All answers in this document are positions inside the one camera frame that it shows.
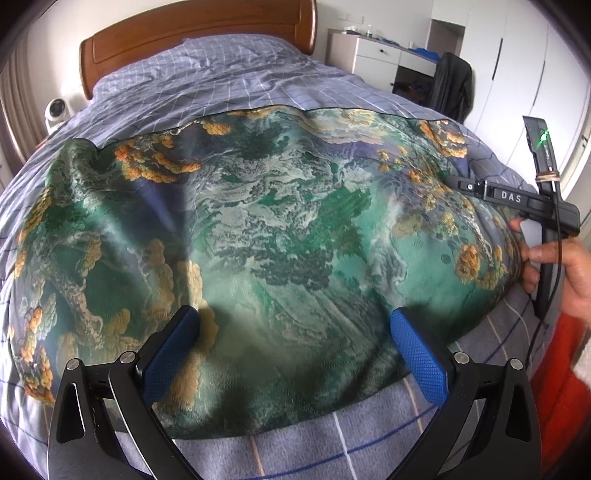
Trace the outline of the person right hand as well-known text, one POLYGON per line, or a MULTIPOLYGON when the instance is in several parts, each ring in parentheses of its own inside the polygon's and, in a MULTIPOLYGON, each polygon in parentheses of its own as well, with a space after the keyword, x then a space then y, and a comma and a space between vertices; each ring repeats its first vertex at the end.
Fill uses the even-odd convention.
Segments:
POLYGON ((533 293, 540 282, 540 273, 532 263, 540 265, 561 264, 565 269, 565 279, 560 300, 562 313, 580 320, 590 329, 591 319, 591 266, 590 251, 578 238, 569 237, 561 241, 543 243, 529 247, 524 241, 519 243, 524 262, 522 286, 527 293, 533 293))

